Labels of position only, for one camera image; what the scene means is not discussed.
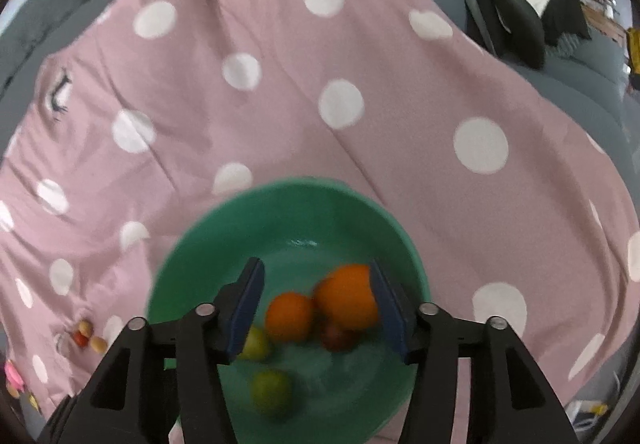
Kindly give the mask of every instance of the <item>gray sofa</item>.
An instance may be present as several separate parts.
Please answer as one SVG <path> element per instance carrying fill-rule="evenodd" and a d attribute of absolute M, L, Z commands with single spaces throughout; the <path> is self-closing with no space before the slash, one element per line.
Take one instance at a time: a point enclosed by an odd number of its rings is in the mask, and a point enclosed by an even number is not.
<path fill-rule="evenodd" d="M 4 152 L 31 102 L 34 81 L 43 60 L 68 46 L 110 1 L 29 0 L 0 35 L 0 153 Z M 477 7 L 477 0 L 435 1 L 457 27 L 482 42 L 482 37 L 477 38 L 478 24 L 469 11 Z M 543 97 L 580 124 L 607 152 L 640 211 L 640 186 L 620 126 L 618 71 L 622 71 L 622 50 L 616 50 L 608 39 L 596 36 L 581 46 L 570 60 L 549 57 L 542 71 L 528 68 L 509 52 L 503 53 L 502 58 Z M 624 371 L 626 357 L 627 354 L 617 356 L 612 361 L 613 368 Z M 31 430 L 37 434 L 38 424 Z"/>

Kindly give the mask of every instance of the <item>yellow-green fruit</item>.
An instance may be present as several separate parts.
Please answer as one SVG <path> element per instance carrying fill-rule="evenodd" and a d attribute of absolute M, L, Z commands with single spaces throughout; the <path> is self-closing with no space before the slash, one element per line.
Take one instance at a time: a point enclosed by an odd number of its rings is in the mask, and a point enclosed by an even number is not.
<path fill-rule="evenodd" d="M 271 355 L 271 343 L 267 334 L 261 328 L 251 325 L 246 336 L 244 348 L 238 359 L 248 361 L 264 361 Z"/>
<path fill-rule="evenodd" d="M 280 370 L 258 372 L 251 384 L 251 398 L 261 414 L 273 418 L 286 416 L 292 405 L 292 380 Z"/>

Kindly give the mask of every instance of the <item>pink polka dot cloth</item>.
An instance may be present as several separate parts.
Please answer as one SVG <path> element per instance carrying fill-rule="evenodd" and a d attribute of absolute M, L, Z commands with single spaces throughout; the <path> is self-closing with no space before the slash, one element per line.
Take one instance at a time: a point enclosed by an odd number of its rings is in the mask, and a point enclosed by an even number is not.
<path fill-rule="evenodd" d="M 44 63 L 0 170 L 1 322 L 45 415 L 100 359 L 75 323 L 113 342 L 199 217 L 307 175 L 384 205 L 434 300 L 507 318 L 563 402 L 638 317 L 616 168 L 432 0 L 116 0 Z"/>

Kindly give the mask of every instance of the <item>small orange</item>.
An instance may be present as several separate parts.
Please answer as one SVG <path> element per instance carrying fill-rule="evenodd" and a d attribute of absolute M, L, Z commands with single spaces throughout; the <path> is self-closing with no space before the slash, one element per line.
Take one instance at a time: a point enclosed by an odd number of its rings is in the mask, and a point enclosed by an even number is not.
<path fill-rule="evenodd" d="M 378 323 L 378 306 L 369 286 L 369 266 L 338 267 L 314 289 L 314 303 L 345 330 L 362 331 Z"/>
<path fill-rule="evenodd" d="M 267 309 L 264 329 L 277 342 L 302 343 L 306 341 L 314 324 L 314 303 L 300 293 L 276 296 Z"/>

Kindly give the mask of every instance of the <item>wooden cabinet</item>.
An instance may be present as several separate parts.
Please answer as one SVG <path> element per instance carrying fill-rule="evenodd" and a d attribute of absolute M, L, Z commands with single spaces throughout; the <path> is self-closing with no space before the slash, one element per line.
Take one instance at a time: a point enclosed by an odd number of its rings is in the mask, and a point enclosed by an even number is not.
<path fill-rule="evenodd" d="M 625 29 L 614 20 L 610 20 L 602 13 L 591 9 L 588 6 L 582 6 L 584 16 L 587 18 L 587 22 L 600 31 L 605 36 L 609 36 L 620 47 L 626 49 L 626 31 Z"/>

